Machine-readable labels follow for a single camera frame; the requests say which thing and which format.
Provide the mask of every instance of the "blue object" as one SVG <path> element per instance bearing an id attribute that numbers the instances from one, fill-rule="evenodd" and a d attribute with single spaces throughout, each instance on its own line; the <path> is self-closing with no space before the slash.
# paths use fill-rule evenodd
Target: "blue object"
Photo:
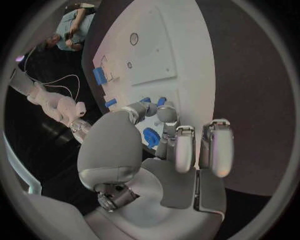
<path id="1" fill-rule="evenodd" d="M 162 106 L 165 104 L 165 102 L 167 101 L 167 99 L 165 97 L 161 97 L 159 100 L 158 100 L 158 103 L 157 103 L 157 106 Z"/>
<path id="2" fill-rule="evenodd" d="M 97 67 L 92 72 L 94 73 L 98 85 L 106 84 L 108 82 L 102 67 Z"/>
<path id="3" fill-rule="evenodd" d="M 116 104 L 117 103 L 117 100 L 114 98 L 114 99 L 112 99 L 112 100 L 110 100 L 110 101 L 107 101 L 106 103 L 105 103 L 105 107 L 110 107 L 111 105 L 114 105 L 114 104 Z"/>
<path id="4" fill-rule="evenodd" d="M 157 146 L 160 143 L 161 137 L 160 135 L 152 128 L 147 127 L 142 132 L 145 140 L 148 143 L 148 148 L 151 149 L 154 146 Z"/>
<path id="5" fill-rule="evenodd" d="M 145 97 L 140 102 L 151 103 L 151 99 L 150 99 L 150 97 Z"/>

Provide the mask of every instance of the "man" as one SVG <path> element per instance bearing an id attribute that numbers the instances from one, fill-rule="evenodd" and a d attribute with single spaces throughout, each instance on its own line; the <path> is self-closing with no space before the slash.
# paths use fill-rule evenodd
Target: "man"
<path id="1" fill-rule="evenodd" d="M 47 38 L 41 47 L 49 49 L 57 45 L 60 50 L 80 51 L 95 15 L 86 15 L 86 12 L 85 8 L 79 8 L 65 14 L 56 33 Z"/>

